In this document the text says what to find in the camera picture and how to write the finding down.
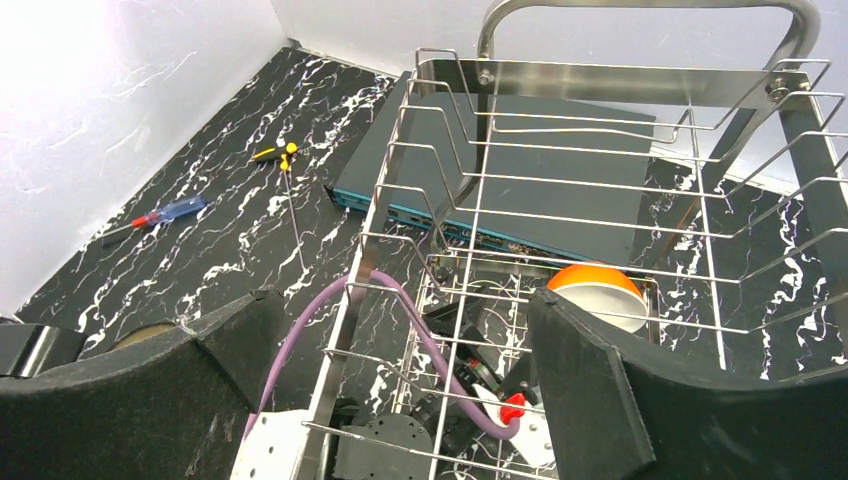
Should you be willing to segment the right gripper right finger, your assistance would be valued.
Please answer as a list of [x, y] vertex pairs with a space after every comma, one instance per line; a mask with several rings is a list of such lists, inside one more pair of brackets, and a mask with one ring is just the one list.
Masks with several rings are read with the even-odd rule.
[[562, 479], [843, 479], [847, 370], [762, 381], [687, 358], [547, 290], [529, 342]]

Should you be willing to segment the dark blue gold bowl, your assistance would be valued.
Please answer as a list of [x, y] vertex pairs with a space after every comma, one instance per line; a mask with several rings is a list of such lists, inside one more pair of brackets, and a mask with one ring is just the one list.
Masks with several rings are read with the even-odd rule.
[[148, 338], [163, 334], [165, 332], [173, 330], [175, 327], [175, 324], [165, 322], [139, 327], [119, 338], [109, 349], [109, 352], [116, 351], [125, 348], [129, 345], [144, 341]]

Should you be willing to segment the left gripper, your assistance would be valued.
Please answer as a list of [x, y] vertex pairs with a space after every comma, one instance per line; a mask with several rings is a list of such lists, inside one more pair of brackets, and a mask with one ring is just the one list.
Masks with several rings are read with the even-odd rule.
[[1, 325], [1, 376], [32, 378], [75, 362], [87, 336], [42, 324]]

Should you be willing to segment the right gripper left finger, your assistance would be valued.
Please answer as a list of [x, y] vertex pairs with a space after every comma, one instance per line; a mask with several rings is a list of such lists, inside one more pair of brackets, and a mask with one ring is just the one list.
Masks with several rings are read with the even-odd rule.
[[226, 479], [287, 328], [256, 290], [137, 343], [1, 382], [5, 479]]

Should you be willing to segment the steel wire dish rack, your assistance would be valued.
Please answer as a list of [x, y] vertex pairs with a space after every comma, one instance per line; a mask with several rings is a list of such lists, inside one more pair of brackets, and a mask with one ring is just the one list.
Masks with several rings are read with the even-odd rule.
[[842, 93], [419, 48], [333, 198], [367, 213], [296, 479], [843, 479]]

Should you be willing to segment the orange bowl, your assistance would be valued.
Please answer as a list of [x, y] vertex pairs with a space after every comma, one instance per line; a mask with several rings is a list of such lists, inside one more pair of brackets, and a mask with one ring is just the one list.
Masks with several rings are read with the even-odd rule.
[[547, 288], [597, 318], [630, 333], [647, 323], [650, 307], [643, 291], [619, 270], [571, 265], [557, 272]]

